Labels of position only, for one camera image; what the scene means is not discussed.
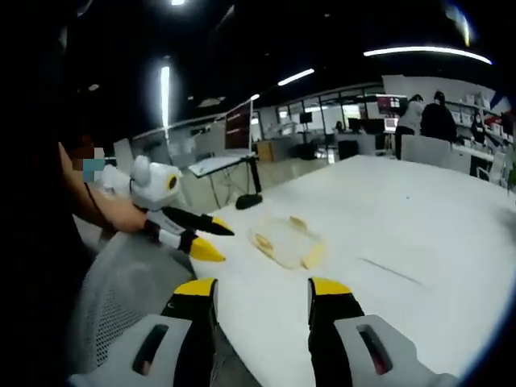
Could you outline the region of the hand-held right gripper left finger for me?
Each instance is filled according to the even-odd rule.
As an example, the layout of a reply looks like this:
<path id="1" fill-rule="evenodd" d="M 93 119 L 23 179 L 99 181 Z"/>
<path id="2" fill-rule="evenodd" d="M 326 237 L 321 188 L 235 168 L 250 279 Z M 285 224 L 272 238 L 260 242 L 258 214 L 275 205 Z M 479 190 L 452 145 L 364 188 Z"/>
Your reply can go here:
<path id="1" fill-rule="evenodd" d="M 161 314 L 150 314 L 109 347 L 95 370 L 69 386 L 209 386 L 214 371 L 218 280 L 178 286 Z"/>

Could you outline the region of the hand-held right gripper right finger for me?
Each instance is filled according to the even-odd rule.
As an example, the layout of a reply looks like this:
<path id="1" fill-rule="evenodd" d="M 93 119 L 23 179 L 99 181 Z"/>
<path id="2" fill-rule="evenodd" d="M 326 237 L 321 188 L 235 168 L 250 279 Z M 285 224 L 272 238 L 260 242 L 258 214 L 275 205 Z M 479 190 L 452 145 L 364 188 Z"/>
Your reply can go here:
<path id="1" fill-rule="evenodd" d="M 421 363 L 415 345 L 383 318 L 365 314 L 338 281 L 311 277 L 308 348 L 317 386 L 457 386 Z"/>

